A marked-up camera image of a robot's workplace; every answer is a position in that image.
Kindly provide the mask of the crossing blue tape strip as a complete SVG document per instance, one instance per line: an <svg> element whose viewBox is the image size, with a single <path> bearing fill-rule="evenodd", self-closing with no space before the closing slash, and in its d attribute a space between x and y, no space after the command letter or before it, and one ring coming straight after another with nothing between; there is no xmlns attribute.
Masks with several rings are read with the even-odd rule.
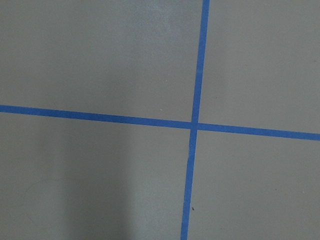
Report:
<svg viewBox="0 0 320 240"><path fill-rule="evenodd" d="M300 131L265 129L265 128L244 127L244 126L209 124L209 123L192 123L187 121L110 115L110 114L34 108L34 107L13 106L13 105L1 105L0 111L2 113L10 113L10 114L65 118L65 119L86 120L86 121L107 122L107 123L131 124L131 125L164 127L164 128L174 128L174 129L186 129L186 130L196 128L197 130L207 131L207 132L221 132L221 133L255 135L255 136L265 136L265 137L310 140L310 141L320 140L320 135L318 133L309 133L309 132L300 132Z"/></svg>

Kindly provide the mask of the long blue tape strip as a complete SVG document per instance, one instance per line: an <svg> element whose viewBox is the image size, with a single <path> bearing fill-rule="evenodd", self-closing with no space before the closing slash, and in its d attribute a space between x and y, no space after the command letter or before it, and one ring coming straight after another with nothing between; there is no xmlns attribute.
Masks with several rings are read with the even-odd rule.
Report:
<svg viewBox="0 0 320 240"><path fill-rule="evenodd" d="M204 72L204 65L205 65L209 12L210 12L210 0L203 0L202 8L201 8L201 20L200 20L199 40L198 40L198 48L197 48L192 113L191 113L190 130L189 130L188 159L186 163L186 172L185 172L185 185L184 185L181 228L180 228L181 240L188 239L188 232L189 232L189 220L190 220L190 212L191 212L192 188L193 188L194 166L195 166L195 159L196 159L197 135L198 135L198 124L199 124L199 116L200 116L203 72Z"/></svg>

